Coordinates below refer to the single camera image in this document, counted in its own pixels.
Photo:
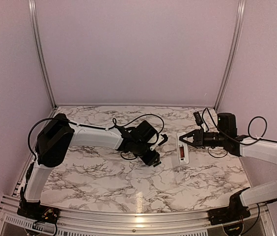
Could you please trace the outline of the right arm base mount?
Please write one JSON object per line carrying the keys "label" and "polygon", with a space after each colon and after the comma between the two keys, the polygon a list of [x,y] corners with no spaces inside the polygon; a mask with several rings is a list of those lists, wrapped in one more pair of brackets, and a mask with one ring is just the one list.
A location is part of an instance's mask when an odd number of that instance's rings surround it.
{"label": "right arm base mount", "polygon": [[220,207],[211,209],[208,211],[208,219],[211,225],[218,225],[224,223],[230,223],[233,221],[239,221],[244,218],[251,216],[248,207],[239,206],[239,207]]}

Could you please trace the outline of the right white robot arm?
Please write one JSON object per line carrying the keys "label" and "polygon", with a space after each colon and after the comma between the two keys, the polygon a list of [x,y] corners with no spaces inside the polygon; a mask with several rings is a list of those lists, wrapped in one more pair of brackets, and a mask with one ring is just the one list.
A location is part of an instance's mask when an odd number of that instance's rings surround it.
{"label": "right white robot arm", "polygon": [[[206,132],[201,128],[178,134],[179,154],[187,153],[183,145],[194,148],[220,147],[237,157],[249,157],[277,165],[277,141],[266,140],[262,136],[252,137],[250,134],[238,135],[236,117],[232,113],[219,113],[213,124],[217,128],[216,132]],[[244,212],[244,207],[273,201],[277,201],[277,180],[233,194],[224,215],[229,220],[235,220]]]}

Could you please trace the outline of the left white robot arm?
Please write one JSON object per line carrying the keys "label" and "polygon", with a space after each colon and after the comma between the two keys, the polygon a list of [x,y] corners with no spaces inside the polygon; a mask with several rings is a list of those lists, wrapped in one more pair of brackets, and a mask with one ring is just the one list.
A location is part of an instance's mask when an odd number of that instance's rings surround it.
{"label": "left white robot arm", "polygon": [[121,154],[130,153],[133,159],[139,158],[147,166],[157,166],[160,154],[156,147],[168,140],[166,134],[156,130],[146,120],[138,126],[131,126],[117,125],[116,119],[113,119],[111,127],[99,127],[71,121],[65,114],[59,113],[44,121],[47,124],[38,134],[35,147],[29,147],[34,159],[20,192],[25,202],[24,210],[33,219],[43,215],[43,207],[39,204],[42,190],[50,173],[63,162],[70,147],[110,148]]}

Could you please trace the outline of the white battery cover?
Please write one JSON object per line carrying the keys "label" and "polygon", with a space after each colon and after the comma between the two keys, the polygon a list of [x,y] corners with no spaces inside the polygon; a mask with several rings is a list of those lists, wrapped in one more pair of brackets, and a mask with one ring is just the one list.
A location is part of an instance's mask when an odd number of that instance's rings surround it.
{"label": "white battery cover", "polygon": [[148,200],[148,199],[155,197],[156,195],[157,195],[157,191],[151,191],[145,195],[145,198]]}

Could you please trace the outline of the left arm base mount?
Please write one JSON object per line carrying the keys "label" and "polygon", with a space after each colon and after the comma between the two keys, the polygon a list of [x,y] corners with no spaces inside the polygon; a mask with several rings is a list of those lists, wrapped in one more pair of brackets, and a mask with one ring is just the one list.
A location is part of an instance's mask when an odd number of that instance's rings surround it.
{"label": "left arm base mount", "polygon": [[59,216],[59,208],[43,205],[20,206],[17,214],[37,222],[56,224]]}

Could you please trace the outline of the white remote control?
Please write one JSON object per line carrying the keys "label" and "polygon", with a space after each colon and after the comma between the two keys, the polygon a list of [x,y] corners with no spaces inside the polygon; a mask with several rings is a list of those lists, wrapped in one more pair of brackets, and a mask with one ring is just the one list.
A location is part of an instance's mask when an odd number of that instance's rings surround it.
{"label": "white remote control", "polygon": [[189,150],[188,145],[182,141],[180,141],[180,137],[186,134],[185,132],[176,133],[176,149],[177,149],[177,158],[179,165],[187,165],[189,164]]}

